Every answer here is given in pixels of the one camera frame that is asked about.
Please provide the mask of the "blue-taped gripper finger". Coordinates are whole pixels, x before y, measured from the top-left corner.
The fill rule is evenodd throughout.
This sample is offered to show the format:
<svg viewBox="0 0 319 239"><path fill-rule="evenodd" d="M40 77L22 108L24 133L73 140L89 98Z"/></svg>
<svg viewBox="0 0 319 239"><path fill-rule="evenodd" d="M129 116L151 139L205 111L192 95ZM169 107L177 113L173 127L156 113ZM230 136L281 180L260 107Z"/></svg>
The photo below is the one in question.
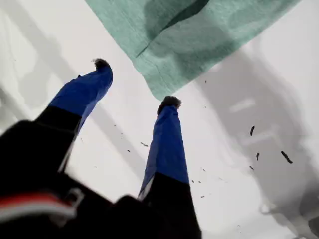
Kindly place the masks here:
<svg viewBox="0 0 319 239"><path fill-rule="evenodd" d="M53 97L33 122L37 135L78 135L87 117L113 82L112 69L105 60L95 59L94 65L95 71L78 75Z"/></svg>
<svg viewBox="0 0 319 239"><path fill-rule="evenodd" d="M157 110L139 199L166 222L172 239L199 239L178 108L181 100L166 96Z"/></svg>

